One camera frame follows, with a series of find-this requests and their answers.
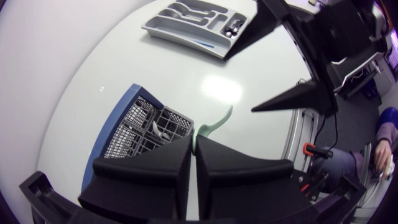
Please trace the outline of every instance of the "table surface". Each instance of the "table surface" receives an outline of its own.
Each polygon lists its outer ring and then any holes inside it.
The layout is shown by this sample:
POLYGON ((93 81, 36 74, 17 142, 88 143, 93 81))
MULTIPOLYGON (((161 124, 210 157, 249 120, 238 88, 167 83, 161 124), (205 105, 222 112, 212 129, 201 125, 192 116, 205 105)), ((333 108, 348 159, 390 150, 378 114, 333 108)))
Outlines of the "table surface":
MULTIPOLYGON (((207 0, 248 17, 254 1, 207 0)), ((291 110, 251 113, 251 108, 293 87, 309 72, 293 40, 278 27, 228 62, 167 40, 150 37, 141 25, 167 6, 158 0, 121 21, 90 53, 52 116, 37 170, 53 188, 77 202, 87 160, 104 122, 126 90, 143 86, 164 105, 212 124, 234 106, 230 119, 209 138, 247 155, 280 159, 291 110)), ((195 158, 192 160, 189 220, 198 218, 195 158)))

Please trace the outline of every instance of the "gray carpet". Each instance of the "gray carpet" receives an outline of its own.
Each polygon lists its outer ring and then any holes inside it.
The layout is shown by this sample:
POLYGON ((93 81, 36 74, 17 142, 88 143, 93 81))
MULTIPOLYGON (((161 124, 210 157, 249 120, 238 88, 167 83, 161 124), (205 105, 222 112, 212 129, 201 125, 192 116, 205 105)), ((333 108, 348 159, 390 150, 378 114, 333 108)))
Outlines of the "gray carpet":
MULTIPOLYGON (((365 144, 375 142, 380 99, 369 101, 359 92, 346 101, 337 97, 337 104, 338 142, 335 148, 343 151, 360 151, 364 149, 365 144)), ((322 121, 323 117, 320 116, 318 129, 322 121)), ((335 140, 335 118, 331 116, 326 119, 315 144, 318 147, 330 147, 335 140)))

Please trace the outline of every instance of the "metal frame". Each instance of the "metal frame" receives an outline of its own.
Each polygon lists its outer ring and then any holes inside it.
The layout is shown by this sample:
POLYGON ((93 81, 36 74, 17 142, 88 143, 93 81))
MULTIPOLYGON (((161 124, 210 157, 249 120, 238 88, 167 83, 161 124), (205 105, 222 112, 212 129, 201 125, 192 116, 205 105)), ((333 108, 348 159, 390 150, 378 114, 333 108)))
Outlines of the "metal frame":
POLYGON ((307 172, 311 157, 303 153, 304 144, 313 143, 318 128, 318 113, 312 109, 293 110, 282 159, 294 163, 294 169, 307 172))

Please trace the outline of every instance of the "person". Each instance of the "person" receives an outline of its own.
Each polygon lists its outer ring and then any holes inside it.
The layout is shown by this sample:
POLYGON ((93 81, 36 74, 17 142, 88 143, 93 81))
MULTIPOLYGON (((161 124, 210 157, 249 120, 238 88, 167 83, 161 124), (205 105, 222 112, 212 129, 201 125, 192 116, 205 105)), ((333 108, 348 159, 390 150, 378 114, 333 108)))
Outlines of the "person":
MULTIPOLYGON (((382 179, 387 177, 392 155, 391 144, 397 139, 398 130, 392 122, 382 124, 376 134, 374 168, 377 172, 382 172, 382 179)), ((316 158, 311 168, 312 174, 329 173, 325 186, 322 188, 324 193, 332 193, 336 190, 344 175, 359 179, 363 165, 363 156, 359 152, 345 152, 335 148, 330 150, 333 151, 332 158, 326 160, 320 157, 316 158)))

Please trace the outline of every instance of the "cutlery tray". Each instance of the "cutlery tray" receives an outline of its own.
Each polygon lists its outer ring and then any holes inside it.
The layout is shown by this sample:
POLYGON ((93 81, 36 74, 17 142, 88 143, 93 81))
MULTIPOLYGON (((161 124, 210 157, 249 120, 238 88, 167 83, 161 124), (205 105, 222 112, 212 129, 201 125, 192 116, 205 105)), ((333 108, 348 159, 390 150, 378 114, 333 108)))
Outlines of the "cutlery tray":
POLYGON ((249 24, 232 9, 198 0, 176 0, 151 17, 142 28, 149 35, 167 39, 224 58, 249 24), (239 24, 228 37, 229 27, 239 24))

